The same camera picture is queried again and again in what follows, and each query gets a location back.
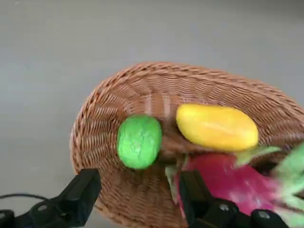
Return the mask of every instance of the wicker basket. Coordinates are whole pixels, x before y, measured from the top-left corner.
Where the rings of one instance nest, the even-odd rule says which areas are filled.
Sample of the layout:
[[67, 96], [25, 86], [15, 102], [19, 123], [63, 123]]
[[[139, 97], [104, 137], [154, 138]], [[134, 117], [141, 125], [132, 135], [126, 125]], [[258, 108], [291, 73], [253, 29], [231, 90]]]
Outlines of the wicker basket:
[[[71, 133], [75, 172], [89, 167], [100, 171], [103, 189], [95, 207], [103, 215], [132, 228], [187, 227], [171, 200], [162, 163], [142, 171], [124, 167], [116, 154], [116, 134], [120, 123], [135, 113], [172, 123], [178, 105], [188, 102], [237, 107], [258, 125], [260, 144], [285, 148], [256, 162], [278, 161], [304, 139], [303, 109], [271, 86], [199, 66], [138, 64], [101, 82]], [[163, 150], [170, 147], [172, 157], [185, 152], [184, 142], [172, 129], [167, 131], [173, 141], [164, 140]], [[189, 151], [195, 149], [189, 145]]]

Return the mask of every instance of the yellow mango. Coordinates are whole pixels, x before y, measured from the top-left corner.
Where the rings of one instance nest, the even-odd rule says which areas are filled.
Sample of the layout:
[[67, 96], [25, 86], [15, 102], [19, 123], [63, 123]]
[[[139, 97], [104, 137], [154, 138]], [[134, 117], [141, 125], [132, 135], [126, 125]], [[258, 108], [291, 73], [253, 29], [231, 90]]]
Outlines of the yellow mango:
[[182, 104], [176, 122], [187, 140], [214, 150], [240, 152], [258, 143], [255, 122], [236, 108]]

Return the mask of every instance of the dragon fruit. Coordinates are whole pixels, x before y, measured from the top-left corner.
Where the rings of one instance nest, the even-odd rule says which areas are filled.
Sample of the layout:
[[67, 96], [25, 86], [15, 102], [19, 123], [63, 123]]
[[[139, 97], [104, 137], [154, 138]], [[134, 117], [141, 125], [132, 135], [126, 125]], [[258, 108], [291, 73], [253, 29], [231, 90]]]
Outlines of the dragon fruit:
[[[198, 170], [214, 197], [235, 202], [245, 214], [250, 215], [255, 209], [269, 209], [278, 213], [289, 227], [303, 228], [304, 200], [295, 194], [304, 189], [304, 143], [277, 165], [271, 176], [264, 176], [248, 165], [253, 158], [278, 149], [266, 147], [234, 155], [208, 153], [187, 157], [181, 170]], [[179, 170], [168, 166], [166, 175], [173, 201], [184, 216], [178, 194]]]

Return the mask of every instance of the gray surface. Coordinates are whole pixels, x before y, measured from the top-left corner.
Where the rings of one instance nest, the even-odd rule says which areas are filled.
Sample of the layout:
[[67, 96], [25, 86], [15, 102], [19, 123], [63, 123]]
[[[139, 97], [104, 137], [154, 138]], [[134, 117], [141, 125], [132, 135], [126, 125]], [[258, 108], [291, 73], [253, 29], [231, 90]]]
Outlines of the gray surface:
[[[303, 11], [294, 0], [0, 0], [0, 194], [59, 193], [73, 177], [68, 141], [81, 104], [138, 62], [221, 68], [303, 105]], [[94, 214], [86, 227], [110, 223]]]

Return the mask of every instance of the basket rim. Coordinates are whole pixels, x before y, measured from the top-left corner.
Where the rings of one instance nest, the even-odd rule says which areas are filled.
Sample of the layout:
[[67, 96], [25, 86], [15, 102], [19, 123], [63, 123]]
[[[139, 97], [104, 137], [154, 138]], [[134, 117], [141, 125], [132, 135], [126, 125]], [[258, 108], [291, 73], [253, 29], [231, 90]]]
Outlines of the basket rim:
[[[91, 94], [87, 97], [85, 102], [82, 104], [80, 111], [74, 121], [71, 135], [70, 135], [70, 159], [72, 161], [72, 168], [75, 174], [78, 174], [83, 168], [81, 163], [80, 149], [77, 146], [76, 139], [79, 137], [80, 123], [89, 115], [90, 110], [94, 109], [96, 103], [96, 97], [101, 97], [107, 94], [110, 89], [124, 83], [127, 80], [132, 80], [137, 78], [135, 73], [142, 72], [141, 76], [146, 76], [153, 71], [154, 74], [161, 75], [163, 70], [170, 69], [172, 73], [174, 72], [184, 72], [187, 77], [192, 77], [199, 79], [202, 75], [216, 75], [214, 78], [209, 78], [210, 81], [219, 81], [225, 79], [225, 84], [234, 87], [251, 87], [252, 92], [258, 93], [260, 95], [267, 96], [268, 98], [276, 101], [281, 106], [285, 107], [290, 111], [294, 118], [299, 121], [299, 124], [304, 128], [304, 109], [300, 107], [295, 100], [288, 97], [283, 91], [278, 88], [264, 83], [260, 80], [248, 79], [243, 76], [236, 74], [231, 74], [219, 69], [208, 69], [203, 66], [189, 65], [183, 63], [173, 63], [173, 62], [143, 62], [126, 68], [125, 70], [119, 71], [113, 76], [102, 80], [98, 86], [96, 86]], [[136, 223], [138, 227], [145, 227], [139, 221], [131, 220], [122, 215], [113, 214], [106, 205], [103, 205], [102, 201], [97, 201], [95, 208], [98, 209], [103, 215], [114, 220], [117, 223], [130, 226]]]

